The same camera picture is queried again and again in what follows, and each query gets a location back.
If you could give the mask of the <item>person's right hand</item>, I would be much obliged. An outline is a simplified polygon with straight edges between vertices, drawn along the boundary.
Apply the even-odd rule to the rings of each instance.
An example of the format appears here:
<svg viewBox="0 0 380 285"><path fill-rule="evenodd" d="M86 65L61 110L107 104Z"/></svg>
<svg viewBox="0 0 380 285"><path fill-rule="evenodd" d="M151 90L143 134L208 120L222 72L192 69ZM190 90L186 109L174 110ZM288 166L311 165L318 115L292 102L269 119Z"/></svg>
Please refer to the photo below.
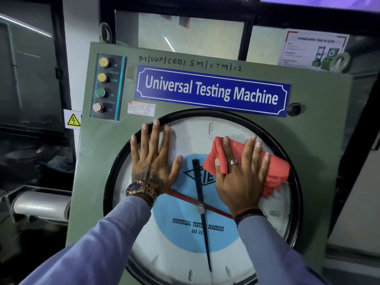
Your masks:
<svg viewBox="0 0 380 285"><path fill-rule="evenodd" d="M227 189L217 190L219 198L237 221L242 221L250 216L264 216L258 206L264 187L258 178L262 153L261 141L256 141L256 146L258 148L257 171L243 172L241 163L229 164L228 174L226 174Z"/></svg>

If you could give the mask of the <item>black window frame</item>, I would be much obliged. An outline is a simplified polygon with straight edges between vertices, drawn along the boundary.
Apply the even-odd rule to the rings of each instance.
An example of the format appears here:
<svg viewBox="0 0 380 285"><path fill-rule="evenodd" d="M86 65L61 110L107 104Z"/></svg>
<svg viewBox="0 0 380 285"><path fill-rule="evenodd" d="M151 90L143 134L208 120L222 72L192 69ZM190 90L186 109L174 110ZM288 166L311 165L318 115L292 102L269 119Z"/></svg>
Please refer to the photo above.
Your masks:
<svg viewBox="0 0 380 285"><path fill-rule="evenodd" d="M294 28L380 38L380 12L332 9L260 0L95 0L116 42L116 10L243 22L238 60L245 61L254 25Z"/></svg>

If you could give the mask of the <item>person's left hand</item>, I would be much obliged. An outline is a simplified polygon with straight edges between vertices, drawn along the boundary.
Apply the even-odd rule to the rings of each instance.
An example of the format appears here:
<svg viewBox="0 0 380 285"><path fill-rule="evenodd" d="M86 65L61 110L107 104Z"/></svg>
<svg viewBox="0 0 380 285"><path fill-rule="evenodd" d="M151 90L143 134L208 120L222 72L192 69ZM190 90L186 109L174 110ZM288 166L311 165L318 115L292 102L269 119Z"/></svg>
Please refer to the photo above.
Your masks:
<svg viewBox="0 0 380 285"><path fill-rule="evenodd" d="M164 126L163 138L158 146L158 155L155 159L149 158L150 146L149 126L147 123L141 126L140 141L140 160L136 167L132 167L132 181L144 181L153 188L153 190L161 195L171 189L174 184L169 184L169 146L170 146L170 127Z"/></svg>

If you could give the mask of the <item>yellow electrical warning sign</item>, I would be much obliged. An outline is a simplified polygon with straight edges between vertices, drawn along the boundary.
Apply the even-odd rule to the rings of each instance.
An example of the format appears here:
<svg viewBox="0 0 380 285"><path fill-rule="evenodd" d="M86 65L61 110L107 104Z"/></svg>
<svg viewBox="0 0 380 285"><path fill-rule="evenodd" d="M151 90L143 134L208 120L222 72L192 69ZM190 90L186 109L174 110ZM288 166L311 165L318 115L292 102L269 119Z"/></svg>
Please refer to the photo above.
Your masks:
<svg viewBox="0 0 380 285"><path fill-rule="evenodd" d="M63 113L65 128L80 130L82 112L76 110L63 109Z"/></svg>

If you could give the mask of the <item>red cleaning cloth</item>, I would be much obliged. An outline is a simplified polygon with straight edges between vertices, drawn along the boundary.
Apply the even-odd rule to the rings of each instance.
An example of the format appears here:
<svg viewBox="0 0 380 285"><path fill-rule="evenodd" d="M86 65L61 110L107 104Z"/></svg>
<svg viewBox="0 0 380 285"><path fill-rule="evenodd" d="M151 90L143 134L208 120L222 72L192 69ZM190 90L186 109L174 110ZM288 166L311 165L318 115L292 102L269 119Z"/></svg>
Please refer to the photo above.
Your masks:
<svg viewBox="0 0 380 285"><path fill-rule="evenodd" d="M203 168L212 175L216 175L215 159L220 159L220 171L223 174L228 173L228 161L225 156L223 148L223 137L215 137L211 152L203 162ZM242 153L245 148L245 144L239 143L235 140L230 141L231 149L238 164L241 163ZM290 172L290 165L285 160L269 154L269 167L266 179L264 181L263 197L268 198L274 192L274 190L280 190L283 183L288 182Z"/></svg>

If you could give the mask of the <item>gold wristwatch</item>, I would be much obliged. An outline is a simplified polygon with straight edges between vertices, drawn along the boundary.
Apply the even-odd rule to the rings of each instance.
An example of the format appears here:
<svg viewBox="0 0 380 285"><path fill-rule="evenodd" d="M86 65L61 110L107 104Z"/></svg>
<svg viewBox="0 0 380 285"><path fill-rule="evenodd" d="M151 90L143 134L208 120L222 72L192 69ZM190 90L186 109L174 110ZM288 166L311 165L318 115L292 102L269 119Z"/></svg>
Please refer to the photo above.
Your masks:
<svg viewBox="0 0 380 285"><path fill-rule="evenodd" d="M150 210L153 208L158 194L153 190L150 185L144 181L138 180L130 183L126 189L126 197L138 196L143 198L148 204Z"/></svg>

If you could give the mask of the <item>black round knob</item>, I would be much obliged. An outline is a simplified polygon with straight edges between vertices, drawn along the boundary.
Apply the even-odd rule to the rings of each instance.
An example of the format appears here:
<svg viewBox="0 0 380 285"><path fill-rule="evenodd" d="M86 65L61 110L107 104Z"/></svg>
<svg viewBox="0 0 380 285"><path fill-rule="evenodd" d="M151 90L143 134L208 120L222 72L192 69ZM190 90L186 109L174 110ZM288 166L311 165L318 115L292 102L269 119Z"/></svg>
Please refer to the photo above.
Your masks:
<svg viewBox="0 0 380 285"><path fill-rule="evenodd" d="M290 103L287 108L287 115L296 117L302 113L302 105L300 103Z"/></svg>

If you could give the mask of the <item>black dial pointer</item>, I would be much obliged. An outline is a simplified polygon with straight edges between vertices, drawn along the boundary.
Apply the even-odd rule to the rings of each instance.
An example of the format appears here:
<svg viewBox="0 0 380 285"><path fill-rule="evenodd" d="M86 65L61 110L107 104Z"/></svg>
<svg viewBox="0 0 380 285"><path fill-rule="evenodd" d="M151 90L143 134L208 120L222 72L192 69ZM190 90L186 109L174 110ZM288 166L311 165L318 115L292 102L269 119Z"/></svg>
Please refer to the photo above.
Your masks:
<svg viewBox="0 0 380 285"><path fill-rule="evenodd" d="M207 223L206 223L206 205L204 203L204 196L203 196L203 190L202 190L202 181L201 181L201 168L200 168L200 162L199 159L192 159L192 166L193 166L193 172L194 172L194 179L196 183L196 190L197 190L197 197L198 197L198 212L201 215L201 224L203 229L203 236L204 236L204 242L205 242L205 248L206 248L206 255L207 255L207 262L210 274L212 275L212 265L211 265L211 255L210 255L210 249L209 249L209 239L208 239L208 232L207 232Z"/></svg>

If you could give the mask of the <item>green testing machine cabinet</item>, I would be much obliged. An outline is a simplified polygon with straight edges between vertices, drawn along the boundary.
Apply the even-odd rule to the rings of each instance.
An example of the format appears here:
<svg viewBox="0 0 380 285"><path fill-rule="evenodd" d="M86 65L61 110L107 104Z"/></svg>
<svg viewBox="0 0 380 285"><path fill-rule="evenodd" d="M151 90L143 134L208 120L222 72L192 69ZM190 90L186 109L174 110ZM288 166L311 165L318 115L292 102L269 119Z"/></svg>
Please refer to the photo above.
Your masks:
<svg viewBox="0 0 380 285"><path fill-rule="evenodd" d="M119 121L90 117L97 53L127 58ZM296 117L274 117L136 99L139 65L290 84L288 105L300 103L302 113ZM66 244L78 241L125 199L132 171L130 137L135 134L140 142L141 124L149 124L151 132L154 119L160 121L163 116L182 110L211 109L257 122L286 152L302 194L302 224L294 246L307 264L319 271L330 225L351 83L352 78L344 74L91 43ZM154 117L128 114L130 101L155 104Z"/></svg>

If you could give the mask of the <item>large round dial gauge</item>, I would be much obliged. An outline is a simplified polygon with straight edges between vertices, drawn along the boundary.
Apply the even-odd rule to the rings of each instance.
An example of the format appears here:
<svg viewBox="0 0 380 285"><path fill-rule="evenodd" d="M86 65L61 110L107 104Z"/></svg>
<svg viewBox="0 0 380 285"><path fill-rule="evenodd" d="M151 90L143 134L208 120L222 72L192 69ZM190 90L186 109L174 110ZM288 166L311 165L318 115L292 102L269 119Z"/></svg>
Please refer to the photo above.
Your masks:
<svg viewBox="0 0 380 285"><path fill-rule="evenodd" d="M288 182L261 198L259 207L276 232L291 246L302 224L302 194L297 174L280 144L257 122L237 114L211 110L177 111L160 120L171 129L169 164L183 155L172 190L198 200L192 159L199 159L204 203L230 214L216 192L216 177L203 168L215 137L229 135L245 143L256 135L269 152L290 165ZM254 285L257 276L234 220L206 211L213 273L210 274L198 206L161 195L148 223L136 238L126 270L143 285Z"/></svg>

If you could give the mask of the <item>blue machine nameplate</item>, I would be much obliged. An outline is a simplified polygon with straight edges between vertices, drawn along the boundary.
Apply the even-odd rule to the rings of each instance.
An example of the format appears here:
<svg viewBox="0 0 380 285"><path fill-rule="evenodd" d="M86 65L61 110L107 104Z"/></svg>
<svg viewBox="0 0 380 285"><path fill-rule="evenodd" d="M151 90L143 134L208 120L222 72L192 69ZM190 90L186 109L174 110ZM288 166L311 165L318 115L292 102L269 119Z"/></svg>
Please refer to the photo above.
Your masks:
<svg viewBox="0 0 380 285"><path fill-rule="evenodd" d="M284 83L139 65L135 98L285 117L290 89Z"/></svg>

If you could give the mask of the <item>small white red sticker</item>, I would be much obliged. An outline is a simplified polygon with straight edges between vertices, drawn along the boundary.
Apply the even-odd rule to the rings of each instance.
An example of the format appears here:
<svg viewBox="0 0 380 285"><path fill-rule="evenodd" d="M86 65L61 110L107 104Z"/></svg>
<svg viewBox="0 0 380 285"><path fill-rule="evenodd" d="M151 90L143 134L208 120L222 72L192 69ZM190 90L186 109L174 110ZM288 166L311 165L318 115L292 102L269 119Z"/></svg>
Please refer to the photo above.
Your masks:
<svg viewBox="0 0 380 285"><path fill-rule="evenodd" d="M155 104L130 101L128 103L128 114L142 115L148 117L154 117L155 115Z"/></svg>

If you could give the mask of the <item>grey metal cylinder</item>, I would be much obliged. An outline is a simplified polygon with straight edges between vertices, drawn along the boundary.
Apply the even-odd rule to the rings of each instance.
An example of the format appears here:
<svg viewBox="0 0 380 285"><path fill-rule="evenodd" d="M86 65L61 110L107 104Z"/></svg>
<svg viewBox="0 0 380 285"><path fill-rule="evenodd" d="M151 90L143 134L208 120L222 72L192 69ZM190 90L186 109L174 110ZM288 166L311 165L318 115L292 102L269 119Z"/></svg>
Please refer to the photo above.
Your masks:
<svg viewBox="0 0 380 285"><path fill-rule="evenodd" d="M12 201L11 209L15 214L68 222L70 206L70 196L39 191L25 191Z"/></svg>

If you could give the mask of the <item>white instruction poster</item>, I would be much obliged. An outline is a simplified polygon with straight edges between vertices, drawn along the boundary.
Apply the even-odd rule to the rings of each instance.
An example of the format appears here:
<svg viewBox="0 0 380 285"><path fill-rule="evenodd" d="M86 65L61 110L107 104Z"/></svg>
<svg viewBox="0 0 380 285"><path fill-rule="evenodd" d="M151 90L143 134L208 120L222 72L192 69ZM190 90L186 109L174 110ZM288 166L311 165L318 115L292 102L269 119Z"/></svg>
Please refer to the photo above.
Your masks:
<svg viewBox="0 0 380 285"><path fill-rule="evenodd" d="M350 35L287 29L278 66L329 71L333 57L345 52Z"/></svg>

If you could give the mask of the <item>person's right forearm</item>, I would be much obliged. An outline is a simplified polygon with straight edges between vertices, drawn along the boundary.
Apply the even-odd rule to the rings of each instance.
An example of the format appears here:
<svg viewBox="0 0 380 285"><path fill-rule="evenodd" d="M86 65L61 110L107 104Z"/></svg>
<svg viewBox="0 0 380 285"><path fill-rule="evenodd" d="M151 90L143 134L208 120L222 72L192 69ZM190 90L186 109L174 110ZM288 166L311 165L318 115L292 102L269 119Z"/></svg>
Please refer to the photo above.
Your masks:
<svg viewBox="0 0 380 285"><path fill-rule="evenodd" d="M259 285L328 285L263 216L246 217L237 229Z"/></svg>

